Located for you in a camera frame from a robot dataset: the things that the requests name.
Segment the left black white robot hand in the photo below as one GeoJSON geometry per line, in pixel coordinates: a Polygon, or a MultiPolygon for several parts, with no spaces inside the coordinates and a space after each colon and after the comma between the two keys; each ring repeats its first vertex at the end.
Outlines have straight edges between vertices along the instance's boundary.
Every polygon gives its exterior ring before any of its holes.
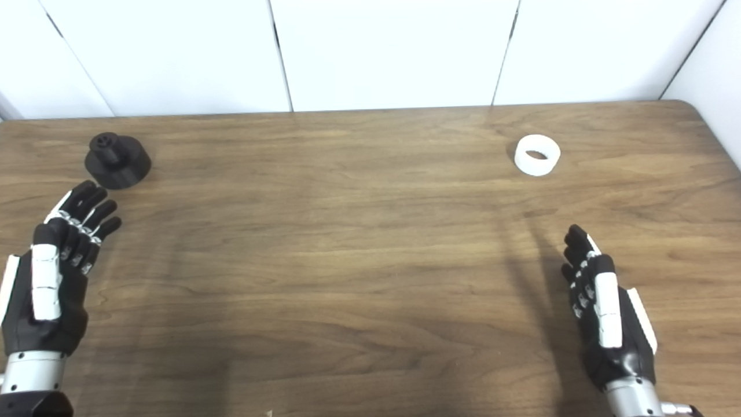
{"type": "Polygon", "coordinates": [[[122,220],[108,191],[86,180],[64,195],[32,231],[29,248],[8,256],[2,278],[6,354],[70,356],[86,333],[89,274],[104,240],[122,220]]]}

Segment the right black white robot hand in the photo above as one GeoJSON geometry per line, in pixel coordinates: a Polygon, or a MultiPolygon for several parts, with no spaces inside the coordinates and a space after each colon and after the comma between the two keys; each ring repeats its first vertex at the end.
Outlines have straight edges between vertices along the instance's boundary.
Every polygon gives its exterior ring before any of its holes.
{"type": "Polygon", "coordinates": [[[579,225],[564,242],[562,273],[588,378],[600,390],[620,378],[656,382],[657,340],[637,290],[619,285],[613,258],[579,225]]]}

